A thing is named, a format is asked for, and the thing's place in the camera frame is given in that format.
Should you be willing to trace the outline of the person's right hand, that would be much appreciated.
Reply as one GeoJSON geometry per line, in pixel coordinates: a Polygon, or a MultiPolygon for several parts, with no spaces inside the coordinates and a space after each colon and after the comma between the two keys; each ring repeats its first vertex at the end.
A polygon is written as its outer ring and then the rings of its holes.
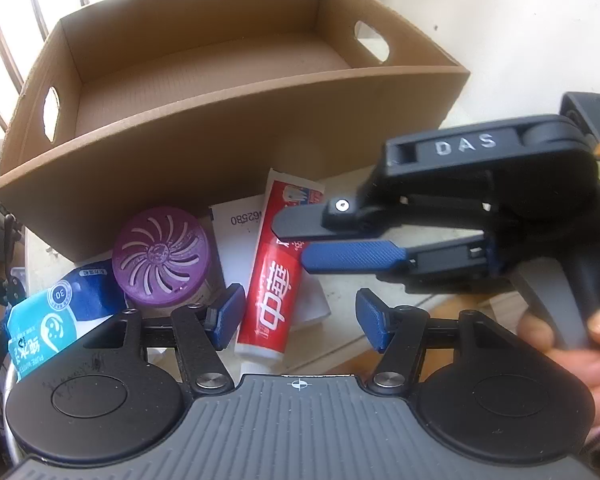
{"type": "MultiPolygon", "coordinates": [[[[600,310],[588,320],[588,331],[590,337],[600,344],[600,310]]],[[[537,318],[529,310],[524,312],[518,323],[517,335],[527,344],[531,344],[536,350],[543,352],[557,364],[569,370],[590,388],[595,403],[595,416],[586,440],[591,441],[596,438],[600,434],[600,350],[559,350],[555,346],[553,330],[547,322],[537,318]]]]}

